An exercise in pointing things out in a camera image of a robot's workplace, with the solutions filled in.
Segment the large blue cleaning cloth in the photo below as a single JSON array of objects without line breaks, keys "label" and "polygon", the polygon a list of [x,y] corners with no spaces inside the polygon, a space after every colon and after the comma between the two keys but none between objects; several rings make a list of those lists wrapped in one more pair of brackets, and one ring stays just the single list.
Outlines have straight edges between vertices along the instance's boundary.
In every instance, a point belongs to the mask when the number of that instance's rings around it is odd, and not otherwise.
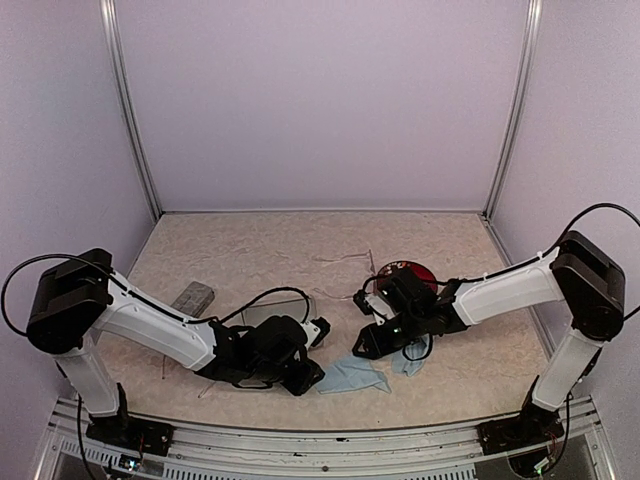
[{"label": "large blue cleaning cloth", "polygon": [[320,394],[346,393],[375,388],[392,392],[386,375],[376,370],[368,359],[353,355],[336,360],[325,370],[324,378],[315,385]]}]

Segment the pink glasses case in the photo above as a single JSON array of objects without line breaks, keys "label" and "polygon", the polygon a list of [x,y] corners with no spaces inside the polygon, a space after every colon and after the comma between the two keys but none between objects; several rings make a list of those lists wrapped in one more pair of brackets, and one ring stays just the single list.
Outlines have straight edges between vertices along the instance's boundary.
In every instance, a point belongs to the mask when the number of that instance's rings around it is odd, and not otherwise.
[{"label": "pink glasses case", "polygon": [[280,300],[262,299],[241,313],[241,321],[245,326],[257,327],[271,316],[288,316],[301,325],[318,318],[316,301],[311,296],[306,303],[303,298],[292,295]]}]

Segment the red lens sunglasses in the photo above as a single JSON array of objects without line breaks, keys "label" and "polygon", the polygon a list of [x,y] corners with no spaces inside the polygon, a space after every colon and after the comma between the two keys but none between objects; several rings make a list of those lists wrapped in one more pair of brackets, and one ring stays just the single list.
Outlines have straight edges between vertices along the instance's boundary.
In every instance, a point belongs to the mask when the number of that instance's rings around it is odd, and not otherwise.
[{"label": "red lens sunglasses", "polygon": [[165,384],[195,393],[198,399],[203,398],[215,385],[214,381],[196,375],[167,356],[161,360],[160,378]]}]

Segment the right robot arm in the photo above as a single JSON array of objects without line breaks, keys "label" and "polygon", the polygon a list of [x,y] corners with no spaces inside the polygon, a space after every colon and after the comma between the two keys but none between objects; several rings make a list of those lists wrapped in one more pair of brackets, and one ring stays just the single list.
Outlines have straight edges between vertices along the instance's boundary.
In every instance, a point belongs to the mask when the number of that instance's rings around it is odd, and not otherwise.
[{"label": "right robot arm", "polygon": [[568,425],[560,420],[561,407],[625,323],[622,268],[577,231],[566,232],[549,251],[519,265],[478,280],[451,279],[441,291],[408,266],[374,280],[374,292],[360,289],[353,296],[361,312],[374,321],[361,329],[352,352],[370,360],[508,312],[548,302],[567,304],[570,328],[534,380],[519,413],[478,425],[486,455],[562,436]]}]

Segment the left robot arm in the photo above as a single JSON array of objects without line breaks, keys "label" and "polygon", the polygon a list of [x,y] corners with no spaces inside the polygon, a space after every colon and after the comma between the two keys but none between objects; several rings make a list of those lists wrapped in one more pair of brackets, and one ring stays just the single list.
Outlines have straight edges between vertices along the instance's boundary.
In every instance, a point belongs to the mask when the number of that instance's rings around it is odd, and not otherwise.
[{"label": "left robot arm", "polygon": [[200,377],[235,388],[266,390],[279,384],[301,396],[325,376],[309,357],[330,331],[322,317],[272,315],[257,326],[197,319],[133,286],[101,248],[33,257],[6,279],[49,260],[56,264],[39,279],[26,328],[13,331],[54,358],[89,416],[86,434],[93,440],[166,455],[174,432],[168,423],[130,415],[124,387],[111,378],[96,352],[95,331],[131,340]]}]

